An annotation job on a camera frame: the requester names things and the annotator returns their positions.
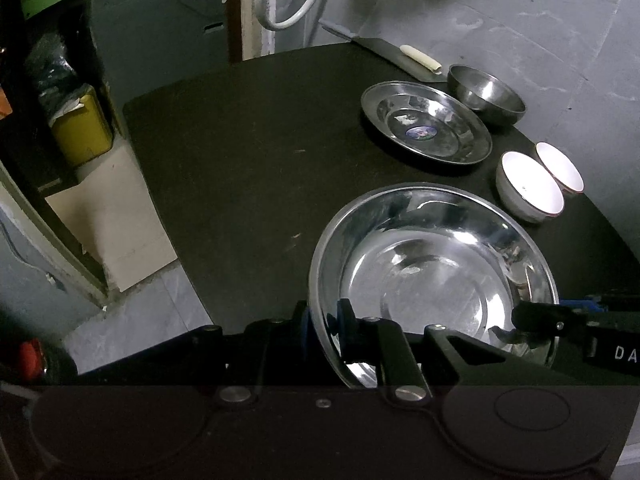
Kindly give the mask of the large steel basin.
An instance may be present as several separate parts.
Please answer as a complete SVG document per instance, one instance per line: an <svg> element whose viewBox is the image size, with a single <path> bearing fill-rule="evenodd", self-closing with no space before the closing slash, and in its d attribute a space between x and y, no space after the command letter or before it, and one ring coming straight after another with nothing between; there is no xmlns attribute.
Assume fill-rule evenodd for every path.
<svg viewBox="0 0 640 480"><path fill-rule="evenodd" d="M376 385L365 362L348 364L334 327L346 299L358 318L387 318L408 335L430 324L549 366L550 340L507 344L522 301L559 300L550 266L526 231L499 207L447 185L409 183L367 192L329 222L309 271L309 307L326 359L349 388Z"/></svg>

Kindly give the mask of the white ceramic bowl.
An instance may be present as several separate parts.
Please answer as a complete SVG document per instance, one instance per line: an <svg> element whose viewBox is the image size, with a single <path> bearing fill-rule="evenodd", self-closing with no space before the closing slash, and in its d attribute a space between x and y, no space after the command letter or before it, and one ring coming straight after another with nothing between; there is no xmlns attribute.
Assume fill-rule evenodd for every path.
<svg viewBox="0 0 640 480"><path fill-rule="evenodd" d="M534 147L535 158L559 185L566 196L582 194L585 182L577 167L563 152L547 142L538 142Z"/></svg>
<svg viewBox="0 0 640 480"><path fill-rule="evenodd" d="M500 156L496 187L508 211L529 223L559 217L564 210L564 196L552 175L523 153L507 151Z"/></svg>

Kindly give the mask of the steel plate with sticker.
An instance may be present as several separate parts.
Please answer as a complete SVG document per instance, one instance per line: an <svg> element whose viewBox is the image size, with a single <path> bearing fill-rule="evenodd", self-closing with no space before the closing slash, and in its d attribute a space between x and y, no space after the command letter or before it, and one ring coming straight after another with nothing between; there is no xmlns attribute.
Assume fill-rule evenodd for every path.
<svg viewBox="0 0 640 480"><path fill-rule="evenodd" d="M492 137L469 107L426 84L384 81L364 90L363 113L383 136L435 162L473 166L492 151Z"/></svg>

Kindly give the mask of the small steel bowl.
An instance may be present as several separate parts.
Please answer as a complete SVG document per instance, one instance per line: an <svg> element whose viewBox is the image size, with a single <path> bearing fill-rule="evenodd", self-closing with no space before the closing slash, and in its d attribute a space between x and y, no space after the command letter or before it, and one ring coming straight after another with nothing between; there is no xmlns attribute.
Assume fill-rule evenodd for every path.
<svg viewBox="0 0 640 480"><path fill-rule="evenodd" d="M521 97L495 76L465 65L451 65L447 74L450 94L483 122L513 126L526 113Z"/></svg>

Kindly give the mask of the red capped bottle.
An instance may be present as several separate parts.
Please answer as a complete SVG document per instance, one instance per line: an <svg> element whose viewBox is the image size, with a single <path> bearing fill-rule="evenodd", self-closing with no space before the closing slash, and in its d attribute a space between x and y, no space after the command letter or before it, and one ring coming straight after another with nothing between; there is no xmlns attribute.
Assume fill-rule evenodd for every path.
<svg viewBox="0 0 640 480"><path fill-rule="evenodd" d="M41 341L34 338L20 345L20 362L26 380L41 379L47 375L48 362Z"/></svg>

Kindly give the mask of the yellow jerry can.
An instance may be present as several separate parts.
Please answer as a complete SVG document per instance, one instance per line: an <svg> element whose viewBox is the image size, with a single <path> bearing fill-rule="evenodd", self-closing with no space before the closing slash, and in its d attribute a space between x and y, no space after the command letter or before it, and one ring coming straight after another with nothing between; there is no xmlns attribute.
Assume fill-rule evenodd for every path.
<svg viewBox="0 0 640 480"><path fill-rule="evenodd" d="M90 162L113 146L113 133L90 84L84 84L66 98L49 126L72 167Z"/></svg>

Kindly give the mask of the white roll on cleaver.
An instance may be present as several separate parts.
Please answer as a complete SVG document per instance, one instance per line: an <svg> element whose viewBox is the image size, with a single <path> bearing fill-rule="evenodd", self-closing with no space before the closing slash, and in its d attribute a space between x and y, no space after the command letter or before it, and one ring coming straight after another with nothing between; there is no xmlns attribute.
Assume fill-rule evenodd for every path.
<svg viewBox="0 0 640 480"><path fill-rule="evenodd" d="M407 58L411 58L414 62L419 63L430 72L436 75L440 75L442 73L442 64L421 50L410 46L410 44L402 44L399 47L399 50L401 50L401 53Z"/></svg>

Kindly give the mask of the cleaver knife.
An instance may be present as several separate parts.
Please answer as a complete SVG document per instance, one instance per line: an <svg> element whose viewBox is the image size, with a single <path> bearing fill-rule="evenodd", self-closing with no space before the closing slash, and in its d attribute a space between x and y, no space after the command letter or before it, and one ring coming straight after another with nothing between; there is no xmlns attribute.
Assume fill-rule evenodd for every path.
<svg viewBox="0 0 640 480"><path fill-rule="evenodd" d="M383 40L381 38L357 36L348 28L329 22L324 18L320 18L319 23L322 28L330 34L343 39L347 39L351 42L354 42L355 44L359 44L360 47L363 47L375 53L380 58L384 58L384 60L391 62L414 79L424 82L424 84L446 81L446 77L442 73L440 75L436 75L430 72L419 63L414 62L411 58L407 58L404 54L401 53L399 47L390 44L386 40Z"/></svg>

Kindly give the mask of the dark cabinet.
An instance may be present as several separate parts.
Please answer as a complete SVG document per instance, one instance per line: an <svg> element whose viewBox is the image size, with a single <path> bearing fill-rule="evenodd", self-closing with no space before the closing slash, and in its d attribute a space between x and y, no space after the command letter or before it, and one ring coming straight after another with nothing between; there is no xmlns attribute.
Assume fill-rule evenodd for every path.
<svg viewBox="0 0 640 480"><path fill-rule="evenodd" d="M89 23L117 108L228 64L224 0L91 0Z"/></svg>

